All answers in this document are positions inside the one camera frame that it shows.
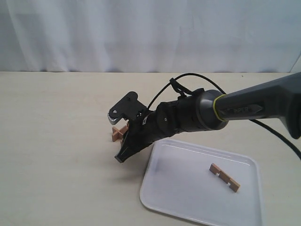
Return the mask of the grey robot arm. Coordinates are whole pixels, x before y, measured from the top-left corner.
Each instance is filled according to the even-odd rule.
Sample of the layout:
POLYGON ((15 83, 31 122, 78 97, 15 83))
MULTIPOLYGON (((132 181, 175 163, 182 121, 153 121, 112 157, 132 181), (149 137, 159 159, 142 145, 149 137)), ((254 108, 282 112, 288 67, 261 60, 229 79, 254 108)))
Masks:
POLYGON ((219 86, 189 90, 169 81, 178 98, 161 102, 155 110, 143 105, 136 92, 121 98, 108 112, 111 124, 128 122, 120 151, 115 158, 124 162, 155 141, 182 132, 223 129, 229 121, 250 120, 262 127, 262 119, 278 118, 290 136, 301 136, 301 75, 291 74, 250 88, 225 93, 219 86))

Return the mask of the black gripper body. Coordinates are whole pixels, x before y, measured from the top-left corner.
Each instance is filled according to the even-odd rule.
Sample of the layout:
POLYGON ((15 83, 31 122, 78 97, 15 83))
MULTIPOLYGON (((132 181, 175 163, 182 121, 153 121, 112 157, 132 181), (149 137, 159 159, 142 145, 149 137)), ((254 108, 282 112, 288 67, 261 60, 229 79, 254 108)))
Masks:
POLYGON ((157 140, 171 137, 179 131, 179 122, 174 116, 165 113, 150 113, 145 117, 138 129, 130 129, 126 138, 127 149, 137 153, 157 140))

